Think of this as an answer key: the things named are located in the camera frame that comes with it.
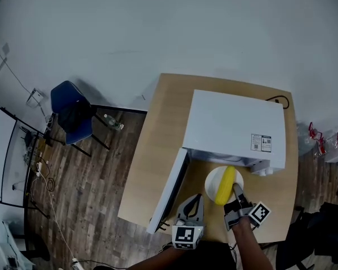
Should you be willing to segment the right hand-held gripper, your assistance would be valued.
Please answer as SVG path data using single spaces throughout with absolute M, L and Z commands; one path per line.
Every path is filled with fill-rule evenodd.
M 239 223 L 239 220 L 242 217 L 248 217 L 255 228 L 260 227 L 263 221 L 266 220 L 271 213 L 271 210 L 262 202 L 255 205 L 249 203 L 249 207 L 242 208 L 241 205 L 247 205 L 247 199 L 241 185 L 234 183 L 233 192 L 236 200 L 224 206 L 226 230 L 230 231 L 234 225 Z

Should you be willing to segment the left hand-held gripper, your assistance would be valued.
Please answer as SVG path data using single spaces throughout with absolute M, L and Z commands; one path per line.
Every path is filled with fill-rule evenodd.
M 204 234 L 204 198 L 200 194 L 193 195 L 180 204 L 177 217 L 193 218 L 196 221 L 178 219 L 172 226 L 172 244 L 175 249 L 194 250 Z

